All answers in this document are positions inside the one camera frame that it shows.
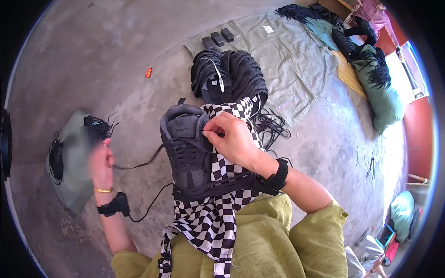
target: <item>wrist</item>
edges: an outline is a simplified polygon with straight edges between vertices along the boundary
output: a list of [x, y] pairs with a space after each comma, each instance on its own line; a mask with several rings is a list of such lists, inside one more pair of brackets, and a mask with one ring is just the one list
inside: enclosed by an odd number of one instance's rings
[[94, 198], [96, 199], [96, 205], [102, 206], [107, 205], [111, 203], [111, 201], [114, 199], [115, 193], [114, 192], [108, 192], [108, 193], [102, 193], [102, 192], [94, 192]]
[[252, 172], [257, 173], [265, 179], [270, 178], [271, 175], [275, 175], [278, 171], [278, 161], [271, 158], [267, 153], [260, 150], [258, 159], [252, 166]]

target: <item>black wrist strap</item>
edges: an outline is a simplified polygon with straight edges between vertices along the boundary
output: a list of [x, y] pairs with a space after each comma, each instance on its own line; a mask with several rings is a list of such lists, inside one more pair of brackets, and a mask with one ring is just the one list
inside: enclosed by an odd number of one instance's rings
[[109, 204], [97, 207], [97, 211], [106, 217], [114, 215], [117, 211], [121, 211], [124, 216], [128, 216], [130, 208], [128, 207], [127, 196], [125, 193], [119, 192]]
[[287, 166], [287, 161], [278, 158], [278, 170], [276, 175], [271, 175], [268, 179], [263, 178], [262, 176], [257, 175], [257, 183], [254, 186], [260, 192], [277, 195], [285, 185], [286, 185], [286, 177], [289, 172], [289, 167]]

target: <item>pink cloth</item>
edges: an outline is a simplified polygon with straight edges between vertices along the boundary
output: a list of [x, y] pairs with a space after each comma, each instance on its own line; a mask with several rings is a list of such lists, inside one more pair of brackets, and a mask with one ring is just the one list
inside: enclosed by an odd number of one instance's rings
[[386, 28], [388, 33], [391, 35], [394, 34], [392, 30], [391, 21], [389, 21], [389, 16], [386, 12], [379, 11], [377, 9], [376, 3], [374, 0], [362, 0], [363, 7], [360, 6], [354, 13], [355, 16], [360, 16], [364, 20], [369, 21], [371, 27], [376, 32], [377, 37], [379, 36], [379, 30], [385, 26], [388, 26], [391, 31]]

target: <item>hand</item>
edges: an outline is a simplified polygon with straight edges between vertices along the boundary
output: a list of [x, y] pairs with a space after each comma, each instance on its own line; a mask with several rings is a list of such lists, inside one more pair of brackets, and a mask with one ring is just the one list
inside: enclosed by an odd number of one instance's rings
[[[203, 130], [202, 134], [228, 161], [255, 171], [255, 163], [263, 152], [255, 146], [245, 121], [222, 112], [207, 122]], [[223, 132], [224, 138], [216, 134]]]
[[93, 184], [98, 189], [110, 189], [113, 187], [114, 156], [109, 148], [110, 138], [99, 144], [90, 157], [90, 171], [93, 176]]

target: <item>checkered fabric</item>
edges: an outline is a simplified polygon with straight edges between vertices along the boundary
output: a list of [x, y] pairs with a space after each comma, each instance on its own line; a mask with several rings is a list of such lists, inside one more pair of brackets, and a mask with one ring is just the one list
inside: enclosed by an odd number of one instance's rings
[[[249, 120], [252, 107], [252, 100], [249, 97], [244, 97], [235, 103], [206, 104], [201, 108], [209, 114], [210, 118], [226, 111], [252, 127], [253, 124]], [[250, 129], [255, 145], [264, 151], [258, 134], [253, 128]], [[248, 172], [247, 169], [227, 161], [216, 151], [215, 147], [213, 147], [212, 159], [210, 181]], [[175, 220], [164, 229], [164, 240], [161, 242], [162, 258], [158, 260], [159, 278], [170, 277], [171, 239], [178, 233], [183, 233], [194, 248], [215, 261], [214, 276], [216, 278], [229, 278], [236, 238], [235, 213], [252, 202], [259, 194], [259, 191], [249, 189], [193, 202], [175, 200]]]

